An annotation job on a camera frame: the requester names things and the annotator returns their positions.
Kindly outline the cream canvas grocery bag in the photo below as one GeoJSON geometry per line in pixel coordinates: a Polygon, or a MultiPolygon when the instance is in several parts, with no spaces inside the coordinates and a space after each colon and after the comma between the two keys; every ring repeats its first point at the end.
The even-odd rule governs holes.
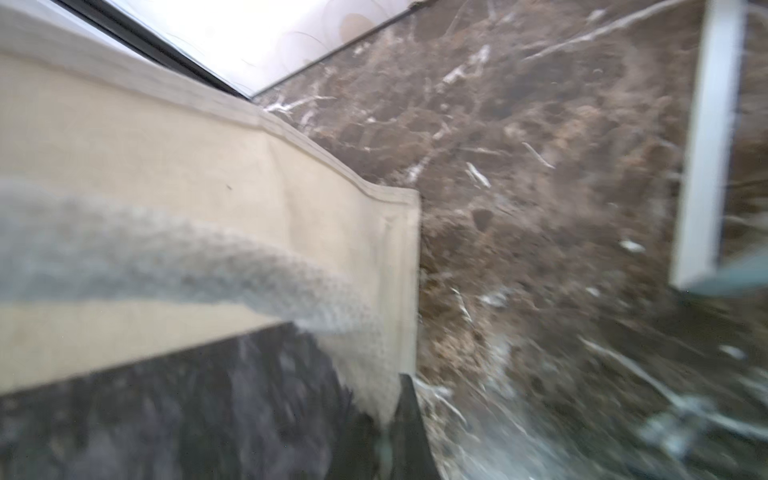
{"type": "Polygon", "coordinates": [[[420,198],[278,118],[1,5],[1,475],[391,473],[420,198]]]}

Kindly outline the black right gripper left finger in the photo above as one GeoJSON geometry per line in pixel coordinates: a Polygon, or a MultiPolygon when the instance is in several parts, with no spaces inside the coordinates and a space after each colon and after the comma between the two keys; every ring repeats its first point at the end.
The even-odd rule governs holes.
{"type": "Polygon", "coordinates": [[[378,470],[376,447],[380,432],[373,419],[352,407],[344,421],[327,480],[373,480],[378,470]]]}

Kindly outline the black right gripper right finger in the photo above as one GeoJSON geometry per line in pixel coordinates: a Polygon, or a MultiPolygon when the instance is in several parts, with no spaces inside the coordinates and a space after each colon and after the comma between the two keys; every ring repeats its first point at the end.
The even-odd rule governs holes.
{"type": "Polygon", "coordinates": [[[389,479],[440,480],[413,379],[400,375],[401,395],[390,427],[391,473],[389,479]]]}

